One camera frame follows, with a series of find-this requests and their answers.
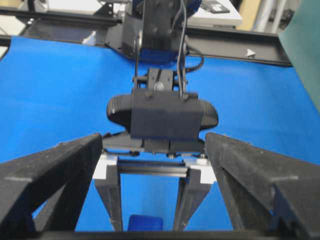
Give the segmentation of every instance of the blue fabric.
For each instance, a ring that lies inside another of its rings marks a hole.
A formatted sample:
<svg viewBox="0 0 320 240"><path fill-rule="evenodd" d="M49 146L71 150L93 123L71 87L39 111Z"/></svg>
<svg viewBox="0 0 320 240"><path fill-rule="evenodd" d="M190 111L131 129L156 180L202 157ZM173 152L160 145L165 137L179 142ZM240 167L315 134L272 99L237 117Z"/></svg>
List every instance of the blue fabric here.
<svg viewBox="0 0 320 240"><path fill-rule="evenodd" d="M163 227L161 217L133 214L129 218L128 232L162 231Z"/></svg>
<svg viewBox="0 0 320 240"><path fill-rule="evenodd" d="M198 62L187 59L189 66ZM139 73L148 67L141 64ZM134 64L110 49L13 37L0 62L0 162L96 132L122 131L107 120L106 105L112 96L131 92L133 74ZM189 91L219 113L212 132L319 163L320 116L294 68L207 58L187 79ZM164 156L142 154L141 159ZM177 191L177 178L122 175L124 229L130 215L139 214L160 217L163 229L171 230ZM215 183L186 229L231 228ZM76 229L112 229L93 183Z"/></svg>

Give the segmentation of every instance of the bolt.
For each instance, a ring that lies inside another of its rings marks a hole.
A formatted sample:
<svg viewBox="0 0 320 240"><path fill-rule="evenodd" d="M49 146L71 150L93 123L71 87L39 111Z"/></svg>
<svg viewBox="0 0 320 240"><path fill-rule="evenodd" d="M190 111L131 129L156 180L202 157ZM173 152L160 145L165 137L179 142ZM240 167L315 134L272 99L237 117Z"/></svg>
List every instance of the bolt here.
<svg viewBox="0 0 320 240"><path fill-rule="evenodd" d="M165 89L165 86L161 81L158 81L154 84L154 90L163 91L164 89Z"/></svg>
<svg viewBox="0 0 320 240"><path fill-rule="evenodd" d="M157 28L157 27L154 27L154 28L152 29L152 32L153 32L153 34L156 34L156 33L158 32L158 28Z"/></svg>
<svg viewBox="0 0 320 240"><path fill-rule="evenodd" d="M182 95L182 99L183 99L184 101L187 101L188 98L189 98L189 95L188 95L188 94L183 94L183 95Z"/></svg>
<svg viewBox="0 0 320 240"><path fill-rule="evenodd" d="M175 159L176 155L174 153L168 153L166 155L169 159Z"/></svg>
<svg viewBox="0 0 320 240"><path fill-rule="evenodd" d="M152 98L152 92L151 91L146 91L145 92L145 96L146 96L147 99Z"/></svg>

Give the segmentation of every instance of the metal rod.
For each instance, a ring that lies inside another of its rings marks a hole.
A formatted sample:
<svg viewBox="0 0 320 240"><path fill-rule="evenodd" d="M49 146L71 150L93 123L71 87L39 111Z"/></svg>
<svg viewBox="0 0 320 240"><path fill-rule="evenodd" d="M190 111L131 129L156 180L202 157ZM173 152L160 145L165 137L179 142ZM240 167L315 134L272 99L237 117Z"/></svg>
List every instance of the metal rod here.
<svg viewBox="0 0 320 240"><path fill-rule="evenodd" d="M26 18L41 18L56 20L59 22L73 22L87 25L100 25L100 26L114 26L120 20L113 17L104 17L97 15L84 15L75 13L61 13L61 12L31 12L31 11L20 11L9 7L0 7L0 15L9 15L16 17Z"/></svg>
<svg viewBox="0 0 320 240"><path fill-rule="evenodd" d="M279 24L281 21L281 17L284 13L284 9L286 7L287 0L279 0L278 7L276 10L275 18L273 21L271 33L276 34L278 32Z"/></svg>
<svg viewBox="0 0 320 240"><path fill-rule="evenodd" d="M118 160L120 174L139 174L186 178L188 168L184 163L166 161Z"/></svg>

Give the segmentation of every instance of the blue object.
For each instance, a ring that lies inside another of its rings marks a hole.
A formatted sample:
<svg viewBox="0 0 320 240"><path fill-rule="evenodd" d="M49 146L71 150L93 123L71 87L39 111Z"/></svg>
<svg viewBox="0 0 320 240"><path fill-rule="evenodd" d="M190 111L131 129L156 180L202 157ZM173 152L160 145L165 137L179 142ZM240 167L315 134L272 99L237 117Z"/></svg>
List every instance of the blue object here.
<svg viewBox="0 0 320 240"><path fill-rule="evenodd" d="M187 66L198 62L189 57ZM139 74L148 67L140 64ZM122 131L107 120L106 106L113 96L131 92L133 74L134 63L110 49L13 37L0 61L0 162L96 132ZM320 163L320 116L294 68L206 58L187 79L188 90L218 111L219 125L210 132ZM139 158L164 160L163 155ZM177 178L123 174L121 194L124 229L132 214L161 217L163 229L172 229ZM231 228L215 183L186 230ZM76 230L112 230L93 182Z"/></svg>
<svg viewBox="0 0 320 240"><path fill-rule="evenodd" d="M129 218L128 232L162 231L163 228L161 217L133 214Z"/></svg>

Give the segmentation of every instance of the wire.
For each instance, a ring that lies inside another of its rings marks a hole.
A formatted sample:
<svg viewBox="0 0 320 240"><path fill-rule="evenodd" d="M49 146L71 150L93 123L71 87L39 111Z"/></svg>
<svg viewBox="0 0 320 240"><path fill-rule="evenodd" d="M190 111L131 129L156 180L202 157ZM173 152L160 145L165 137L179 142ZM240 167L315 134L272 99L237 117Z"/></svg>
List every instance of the wire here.
<svg viewBox="0 0 320 240"><path fill-rule="evenodd" d="M4 35L9 35L2 27L0 27L0 31L4 33Z"/></svg>
<svg viewBox="0 0 320 240"><path fill-rule="evenodd" d="M182 11L183 11L184 23L183 23L183 28L182 28L182 35L181 35L178 59L176 62L176 72L178 75L178 82L179 82L179 97L182 98L182 96L184 94L184 89L183 89L183 80L182 80L182 76L181 76L181 58L182 58L182 54L183 54L183 50L184 50L186 28L187 28L187 8L186 8L184 0L180 0L180 2L181 2Z"/></svg>
<svg viewBox="0 0 320 240"><path fill-rule="evenodd" d="M198 49L196 49L195 47L190 46L190 45L187 45L187 48L188 48L189 50L195 52L196 54L198 54L199 57L201 57L201 62L200 62L198 65L196 65L196 66L191 66L191 67L187 67L187 68L185 69L185 72L186 72L186 73L191 73L191 72L194 72L194 71L199 70L199 69L204 65L204 63L205 63L205 57L204 57L204 55L202 54L202 52L200 52L200 51L199 51ZM178 75L177 71L174 71L173 74L174 74L175 76Z"/></svg>

